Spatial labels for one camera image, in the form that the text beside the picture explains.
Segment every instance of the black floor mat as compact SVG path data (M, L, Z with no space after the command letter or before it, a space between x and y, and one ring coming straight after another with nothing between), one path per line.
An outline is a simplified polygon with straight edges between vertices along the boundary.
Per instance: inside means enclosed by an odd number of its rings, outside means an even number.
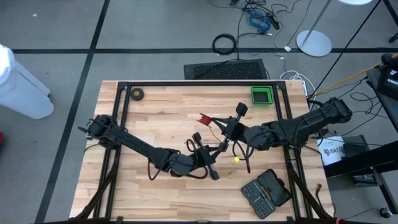
M186 80L268 79L262 59L184 65Z

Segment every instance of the red object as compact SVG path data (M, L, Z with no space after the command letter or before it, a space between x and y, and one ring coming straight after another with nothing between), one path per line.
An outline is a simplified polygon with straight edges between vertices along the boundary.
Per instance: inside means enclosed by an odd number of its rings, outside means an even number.
M209 126L209 124L212 122L211 117L209 117L203 113L200 113L200 115L201 115L201 118L197 121L201 122L202 124L204 124L206 126Z
M1 146L2 142L3 142L3 140L4 140L4 135L0 132L0 146Z

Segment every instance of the white trash can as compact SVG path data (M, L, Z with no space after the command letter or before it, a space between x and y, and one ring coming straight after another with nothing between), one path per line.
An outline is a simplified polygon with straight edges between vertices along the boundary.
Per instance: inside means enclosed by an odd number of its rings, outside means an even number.
M19 64L12 51L0 45L0 105L30 118L44 118L54 111L50 90Z

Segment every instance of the yellow cable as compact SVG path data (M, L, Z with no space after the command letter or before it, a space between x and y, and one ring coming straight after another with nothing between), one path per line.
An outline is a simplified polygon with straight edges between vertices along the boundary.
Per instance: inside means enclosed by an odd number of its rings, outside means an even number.
M393 58L396 58L396 57L398 57L398 54L393 55L392 57L393 57ZM363 70L363 71L360 71L360 72L358 72L358 73L355 74L355 75L352 75L352 76L350 76L350 77L348 77L348 78L345 78L345 79L339 81L338 83L336 83L336 84L334 84L334 85L332 85L332 86L329 86L328 88L326 88L326 89L324 89L324 90L319 91L319 92L318 92L317 94L315 94L314 96L321 95L322 93L324 93L324 92L326 92L326 91L328 91L328 90L330 90L330 89L332 89L332 88L334 88L334 87L336 87L336 86L342 84L343 82L350 81L350 80L352 80L353 78L356 78L356 77L358 77L358 76L364 74L364 73L367 72L368 70L370 70L370 69L372 69L372 68L375 68L376 66L379 66L379 65L381 65L381 62L378 63L377 65L374 65L374 66L368 68L368 69L365 69L365 70Z

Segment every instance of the white lamp base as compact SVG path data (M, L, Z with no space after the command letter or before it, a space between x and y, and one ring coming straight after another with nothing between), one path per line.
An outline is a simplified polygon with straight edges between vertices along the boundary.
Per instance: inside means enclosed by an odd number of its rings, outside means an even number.
M308 32L309 30L305 30L299 33L299 35L297 36L296 43L300 50L302 50L307 55L311 55L314 57L322 57L328 55L331 52L331 41L329 37L319 31L313 30L305 44L303 44L303 41Z

